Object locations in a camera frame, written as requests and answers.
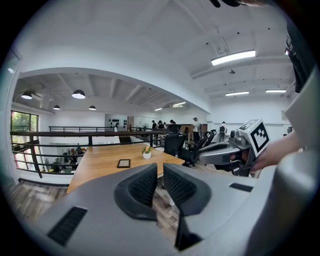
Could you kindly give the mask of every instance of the tiled floor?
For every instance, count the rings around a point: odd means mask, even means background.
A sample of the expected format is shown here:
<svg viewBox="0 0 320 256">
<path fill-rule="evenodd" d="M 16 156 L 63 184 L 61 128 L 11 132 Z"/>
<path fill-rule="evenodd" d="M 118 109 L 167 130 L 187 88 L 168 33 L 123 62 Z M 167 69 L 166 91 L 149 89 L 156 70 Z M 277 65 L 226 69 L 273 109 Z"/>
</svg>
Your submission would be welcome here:
<svg viewBox="0 0 320 256">
<path fill-rule="evenodd" d="M 191 168 L 202 172 L 219 172 L 225 175 L 232 175 L 223 170 L 216 170 L 213 164 L 204 165 L 196 163 Z M 66 187 L 38 185 L 22 181 L 8 190 L 10 202 L 15 211 L 24 216 L 27 220 L 36 221 L 51 205 L 66 195 Z M 170 206 L 170 197 L 165 189 L 158 186 L 153 196 L 153 207 L 157 212 L 157 226 L 164 236 L 172 243 L 175 243 L 179 210 L 176 206 Z"/>
</svg>

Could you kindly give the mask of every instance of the person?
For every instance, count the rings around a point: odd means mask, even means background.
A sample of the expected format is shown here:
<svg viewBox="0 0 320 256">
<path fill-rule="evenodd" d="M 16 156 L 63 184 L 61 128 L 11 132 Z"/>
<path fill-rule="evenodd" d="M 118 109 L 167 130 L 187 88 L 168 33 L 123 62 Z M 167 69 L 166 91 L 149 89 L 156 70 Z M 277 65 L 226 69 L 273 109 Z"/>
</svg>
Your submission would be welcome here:
<svg viewBox="0 0 320 256">
<path fill-rule="evenodd" d="M 160 120 L 158 122 L 158 129 L 163 129 L 164 128 L 164 125 L 162 124 L 162 121 Z"/>
<path fill-rule="evenodd" d="M 219 142 L 224 142 L 226 133 L 227 133 L 227 126 L 226 126 L 226 122 L 223 121 L 219 127 Z"/>
<path fill-rule="evenodd" d="M 234 1 L 252 7 L 268 6 L 266 0 Z M 316 60 L 304 37 L 290 19 L 287 20 L 287 32 L 286 50 L 293 65 L 295 91 L 299 93 L 311 74 Z M 264 167 L 277 165 L 283 157 L 298 151 L 302 147 L 301 145 L 296 132 L 293 130 L 287 136 L 271 142 L 258 156 L 251 171 L 255 172 Z M 234 154 L 230 156 L 231 160 L 234 160 L 235 157 Z M 247 152 L 242 152 L 242 159 L 245 161 L 248 159 Z"/>
<path fill-rule="evenodd" d="M 197 144 L 199 142 L 199 122 L 198 122 L 198 118 L 193 118 L 194 123 L 191 125 L 193 127 L 193 139 L 194 142 Z"/>
<path fill-rule="evenodd" d="M 152 120 L 152 129 L 156 129 L 156 128 L 157 128 L 157 124 L 155 120 Z"/>
</svg>

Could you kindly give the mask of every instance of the backpack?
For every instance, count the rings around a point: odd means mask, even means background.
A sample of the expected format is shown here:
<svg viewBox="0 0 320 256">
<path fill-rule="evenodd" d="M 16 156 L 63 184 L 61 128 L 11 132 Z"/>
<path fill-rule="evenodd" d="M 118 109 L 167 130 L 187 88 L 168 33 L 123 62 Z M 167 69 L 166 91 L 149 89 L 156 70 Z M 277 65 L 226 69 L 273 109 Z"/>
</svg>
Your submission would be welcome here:
<svg viewBox="0 0 320 256">
<path fill-rule="evenodd" d="M 220 134 L 224 134 L 225 133 L 225 127 L 223 125 L 219 129 L 219 133 Z"/>
</svg>

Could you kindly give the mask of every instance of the ceiling light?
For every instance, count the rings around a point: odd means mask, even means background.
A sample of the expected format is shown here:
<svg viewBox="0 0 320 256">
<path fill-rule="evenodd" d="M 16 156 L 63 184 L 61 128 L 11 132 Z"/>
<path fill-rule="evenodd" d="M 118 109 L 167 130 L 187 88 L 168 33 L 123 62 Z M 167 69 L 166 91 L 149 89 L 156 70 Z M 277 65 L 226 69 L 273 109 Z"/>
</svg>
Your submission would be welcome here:
<svg viewBox="0 0 320 256">
<path fill-rule="evenodd" d="M 172 106 L 178 106 L 178 105 L 182 105 L 182 104 L 186 104 L 186 103 L 185 102 L 181 102 L 181 103 L 173 104 Z"/>
<path fill-rule="evenodd" d="M 24 98 L 24 99 L 27 99 L 27 100 L 31 100 L 31 99 L 32 99 L 31 91 L 26 90 L 26 91 L 21 95 L 21 97 Z"/>
<path fill-rule="evenodd" d="M 212 65 L 216 66 L 222 63 L 232 62 L 232 61 L 236 61 L 244 58 L 251 58 L 255 56 L 256 56 L 255 50 L 248 50 L 248 51 L 238 52 L 238 53 L 229 54 L 223 57 L 215 58 L 215 59 L 212 59 L 211 62 L 212 62 Z"/>
<path fill-rule="evenodd" d="M 287 90 L 266 90 L 266 93 L 280 93 L 284 94 Z"/>
<path fill-rule="evenodd" d="M 72 97 L 76 99 L 84 99 L 86 95 L 83 90 L 75 90 L 72 94 Z"/>
<path fill-rule="evenodd" d="M 227 93 L 225 96 L 235 96 L 235 95 L 243 95 L 243 94 L 249 94 L 249 92 L 248 91 L 232 92 L 232 93 Z"/>
</svg>

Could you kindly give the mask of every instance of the black metal railing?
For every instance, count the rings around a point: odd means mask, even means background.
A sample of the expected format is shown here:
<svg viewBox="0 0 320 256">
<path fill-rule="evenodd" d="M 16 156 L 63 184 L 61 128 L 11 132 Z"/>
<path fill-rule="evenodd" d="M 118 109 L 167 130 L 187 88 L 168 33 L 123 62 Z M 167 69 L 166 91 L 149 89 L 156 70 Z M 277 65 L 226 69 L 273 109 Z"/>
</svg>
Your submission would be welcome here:
<svg viewBox="0 0 320 256">
<path fill-rule="evenodd" d="M 25 163 L 26 165 L 33 165 L 35 170 L 32 169 L 25 169 L 21 167 L 17 167 L 19 170 L 28 171 L 28 172 L 34 172 L 38 173 L 39 177 L 42 178 L 43 174 L 56 174 L 56 175 L 73 175 L 74 173 L 61 173 L 59 170 L 65 169 L 66 167 L 72 167 L 72 170 L 76 169 L 78 164 L 78 161 L 73 161 L 71 163 L 43 163 L 39 162 L 37 160 L 37 157 L 57 157 L 57 158 L 67 158 L 67 159 L 78 159 L 84 156 L 84 154 L 79 153 L 77 149 L 75 152 L 78 152 L 77 154 L 42 154 L 42 153 L 36 153 L 35 148 L 46 148 L 46 147 L 63 147 L 63 148 L 82 148 L 82 147 L 101 147 L 101 146 L 116 146 L 116 145 L 128 145 L 128 144 L 139 144 L 139 143 L 149 143 L 151 147 L 153 148 L 159 148 L 164 147 L 164 137 L 159 136 L 165 136 L 167 133 L 166 130 L 148 130 L 148 131 L 11 131 L 11 136 L 24 136 L 29 137 L 29 141 L 25 143 L 17 143 L 17 142 L 11 142 L 12 144 L 12 153 L 14 155 L 16 154 L 23 154 L 23 155 L 29 155 L 32 157 L 32 161 L 29 160 L 20 160 L 15 159 L 17 163 Z M 112 143 L 112 144 L 93 144 L 93 137 L 114 137 L 114 136 L 135 136 L 138 139 L 141 139 L 141 141 L 135 141 L 135 142 L 121 142 L 121 143 Z M 88 143 L 85 144 L 40 144 L 39 139 L 34 138 L 39 137 L 87 137 Z M 51 167 L 54 169 L 55 172 L 43 172 L 40 170 L 40 166 L 44 167 Z"/>
<path fill-rule="evenodd" d="M 109 132 L 114 131 L 114 129 L 114 126 L 49 126 L 50 132 Z"/>
</svg>

